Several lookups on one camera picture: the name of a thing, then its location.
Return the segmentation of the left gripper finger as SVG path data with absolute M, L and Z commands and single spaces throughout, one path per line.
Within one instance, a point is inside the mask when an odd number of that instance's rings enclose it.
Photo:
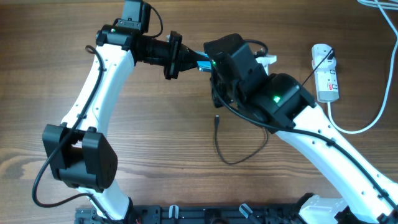
M 197 61 L 182 61 L 178 70 L 184 72 L 193 68 L 197 68 Z
M 182 60 L 183 61 L 209 61 L 208 56 L 198 53 L 186 45 L 182 44 Z

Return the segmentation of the turquoise screen smartphone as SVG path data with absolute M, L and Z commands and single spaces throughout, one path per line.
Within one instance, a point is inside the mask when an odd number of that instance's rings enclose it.
M 200 72 L 211 72 L 211 62 L 210 61 L 197 61 L 197 69 Z

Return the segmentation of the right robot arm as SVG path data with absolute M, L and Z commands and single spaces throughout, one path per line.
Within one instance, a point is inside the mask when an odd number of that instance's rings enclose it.
M 396 223 L 397 184 L 375 169 L 292 76 L 268 74 L 239 34 L 206 42 L 212 97 L 236 116 L 267 129 L 303 154 L 339 192 L 308 194 L 298 206 L 305 223 Z

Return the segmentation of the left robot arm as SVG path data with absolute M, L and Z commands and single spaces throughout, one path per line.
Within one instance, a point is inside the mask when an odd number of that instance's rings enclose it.
M 42 135 L 54 179 L 87 197 L 101 223 L 140 223 L 132 200 L 119 188 L 115 175 L 118 157 L 106 135 L 120 91 L 137 62 L 158 65 L 166 79 L 196 68 L 208 57 L 171 32 L 166 41 L 149 35 L 154 8 L 144 1 L 126 1 L 123 14 L 96 34 L 87 46 L 94 61 L 75 104 L 59 125 L 47 125 Z

